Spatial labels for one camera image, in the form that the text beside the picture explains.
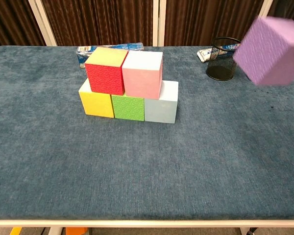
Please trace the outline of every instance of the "pink cube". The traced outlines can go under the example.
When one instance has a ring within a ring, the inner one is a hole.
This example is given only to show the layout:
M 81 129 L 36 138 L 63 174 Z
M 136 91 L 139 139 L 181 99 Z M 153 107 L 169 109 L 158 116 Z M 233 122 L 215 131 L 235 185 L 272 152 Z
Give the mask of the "pink cube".
M 162 82 L 162 52 L 129 51 L 122 74 L 127 96 L 158 99 Z
M 294 21 L 256 19 L 233 58 L 256 85 L 290 84 L 294 80 Z

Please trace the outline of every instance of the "cube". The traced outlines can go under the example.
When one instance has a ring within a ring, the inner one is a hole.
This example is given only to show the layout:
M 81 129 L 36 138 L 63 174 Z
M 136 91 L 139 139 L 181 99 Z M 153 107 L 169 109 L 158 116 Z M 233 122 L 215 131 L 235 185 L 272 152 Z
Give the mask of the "cube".
M 294 21 L 256 19 L 233 58 L 256 85 L 290 84 L 294 80 Z
M 128 96 L 158 99 L 162 81 L 162 52 L 129 51 L 122 66 Z
M 112 95 L 116 118 L 144 121 L 144 99 L 124 95 Z
M 127 50 L 97 47 L 86 60 L 86 73 L 93 92 L 106 94 L 124 93 L 122 64 Z
M 92 92 L 88 78 L 78 92 L 85 114 L 114 118 L 111 95 Z
M 159 99 L 145 99 L 145 121 L 175 123 L 178 82 L 162 81 Z

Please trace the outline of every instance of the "blue felt table surface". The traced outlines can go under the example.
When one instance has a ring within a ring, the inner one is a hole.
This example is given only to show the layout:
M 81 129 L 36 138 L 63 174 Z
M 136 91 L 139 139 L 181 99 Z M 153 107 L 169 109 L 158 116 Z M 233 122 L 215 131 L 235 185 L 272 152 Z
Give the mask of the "blue felt table surface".
M 77 47 L 0 47 L 0 219 L 294 219 L 294 83 L 163 51 L 175 124 L 87 116 Z

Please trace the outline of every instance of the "purple cube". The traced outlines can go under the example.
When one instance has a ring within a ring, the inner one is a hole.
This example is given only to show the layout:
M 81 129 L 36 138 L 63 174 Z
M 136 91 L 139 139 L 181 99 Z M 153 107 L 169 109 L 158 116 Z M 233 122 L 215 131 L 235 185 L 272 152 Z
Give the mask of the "purple cube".
M 294 80 L 294 21 L 256 19 L 233 58 L 256 85 L 290 84 Z

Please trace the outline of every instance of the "green cube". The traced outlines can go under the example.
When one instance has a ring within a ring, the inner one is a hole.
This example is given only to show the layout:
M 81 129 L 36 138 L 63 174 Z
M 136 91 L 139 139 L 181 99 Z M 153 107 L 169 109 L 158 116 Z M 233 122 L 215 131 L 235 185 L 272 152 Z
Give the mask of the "green cube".
M 115 118 L 144 121 L 144 99 L 124 95 L 111 95 Z

